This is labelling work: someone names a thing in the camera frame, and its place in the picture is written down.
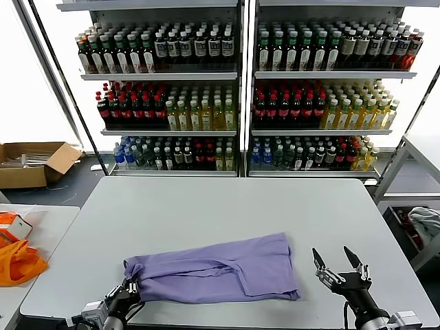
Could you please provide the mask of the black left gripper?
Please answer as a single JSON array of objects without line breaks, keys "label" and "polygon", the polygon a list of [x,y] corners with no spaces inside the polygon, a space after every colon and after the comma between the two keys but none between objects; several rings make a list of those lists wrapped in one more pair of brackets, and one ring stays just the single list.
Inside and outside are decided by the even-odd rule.
[{"label": "black left gripper", "polygon": [[104,301],[107,305],[108,316],[126,318],[134,306],[141,303],[138,285],[125,278],[122,283],[106,295]]}]

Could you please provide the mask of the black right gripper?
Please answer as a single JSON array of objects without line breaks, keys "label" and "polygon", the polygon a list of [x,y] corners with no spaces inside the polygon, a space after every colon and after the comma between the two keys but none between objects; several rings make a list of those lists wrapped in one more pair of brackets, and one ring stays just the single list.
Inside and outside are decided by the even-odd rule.
[{"label": "black right gripper", "polygon": [[355,325],[365,325],[376,318],[385,318],[386,322],[390,315],[380,309],[369,293],[372,284],[369,266],[363,264],[357,254],[347,246],[343,247],[352,268],[356,272],[336,274],[331,271],[313,247],[313,263],[316,266],[316,276],[324,285],[331,285],[331,291],[346,298],[351,310],[355,315]]}]

